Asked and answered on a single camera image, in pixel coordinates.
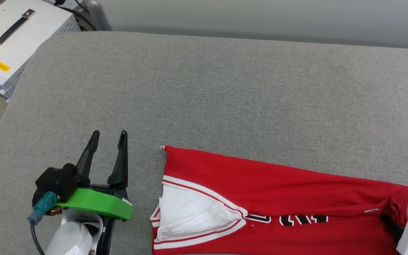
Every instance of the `gray fabric surface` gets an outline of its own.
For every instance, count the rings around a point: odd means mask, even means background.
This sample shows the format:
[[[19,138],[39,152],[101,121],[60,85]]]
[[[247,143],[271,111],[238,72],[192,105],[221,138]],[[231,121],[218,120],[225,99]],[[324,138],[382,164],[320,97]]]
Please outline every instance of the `gray fabric surface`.
[[[129,134],[133,220],[113,254],[150,254],[160,145],[408,185],[408,50],[119,32],[68,34],[33,56],[0,125],[0,255],[35,254],[34,181],[101,132],[105,183]],[[37,227],[47,248],[60,216]]]

